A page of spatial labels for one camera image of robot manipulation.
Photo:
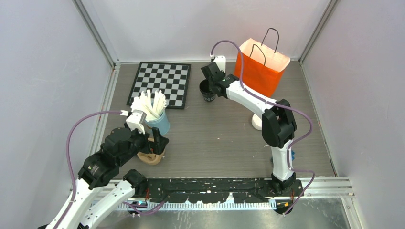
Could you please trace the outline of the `black paper cup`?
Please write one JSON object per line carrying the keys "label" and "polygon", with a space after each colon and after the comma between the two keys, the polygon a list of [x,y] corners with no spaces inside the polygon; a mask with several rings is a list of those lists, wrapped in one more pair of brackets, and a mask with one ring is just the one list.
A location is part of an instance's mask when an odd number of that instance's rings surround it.
{"label": "black paper cup", "polygon": [[203,95],[203,98],[206,102],[212,102],[215,100],[216,98],[216,94],[213,93],[210,89],[209,89],[209,82],[207,79],[204,79],[200,82],[199,84],[199,90]]}

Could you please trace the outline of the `white cup lid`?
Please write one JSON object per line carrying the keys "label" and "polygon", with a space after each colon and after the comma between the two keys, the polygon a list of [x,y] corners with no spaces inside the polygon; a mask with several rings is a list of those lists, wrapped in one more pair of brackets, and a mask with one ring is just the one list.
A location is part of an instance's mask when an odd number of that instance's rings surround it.
{"label": "white cup lid", "polygon": [[251,124],[254,129],[258,131],[262,130],[262,119],[258,115],[253,114],[251,118]]}

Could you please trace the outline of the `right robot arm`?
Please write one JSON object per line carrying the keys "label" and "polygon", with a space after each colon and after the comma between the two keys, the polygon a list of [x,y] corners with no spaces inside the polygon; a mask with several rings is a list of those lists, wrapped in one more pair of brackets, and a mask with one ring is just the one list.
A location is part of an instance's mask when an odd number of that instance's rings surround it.
{"label": "right robot arm", "polygon": [[261,117],[261,135],[271,147],[273,170],[270,184],[273,191],[286,195],[296,180],[292,170],[293,154],[289,145],[293,142],[297,124],[287,100],[272,100],[259,95],[236,76],[221,71],[216,62],[203,66],[201,71],[208,81],[208,89],[219,97],[235,101]]}

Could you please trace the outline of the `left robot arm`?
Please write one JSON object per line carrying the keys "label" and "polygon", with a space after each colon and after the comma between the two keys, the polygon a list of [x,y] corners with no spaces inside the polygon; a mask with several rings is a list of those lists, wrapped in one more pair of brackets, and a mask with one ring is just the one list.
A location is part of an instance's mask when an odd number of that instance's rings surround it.
{"label": "left robot arm", "polygon": [[100,150],[85,159],[68,200],[57,216],[42,228],[91,229],[128,198],[142,197],[148,189],[147,179],[132,169],[112,192],[90,206],[125,163],[142,153],[161,156],[168,143],[169,139],[156,127],[152,134],[131,130],[128,126],[115,128],[105,138]]}

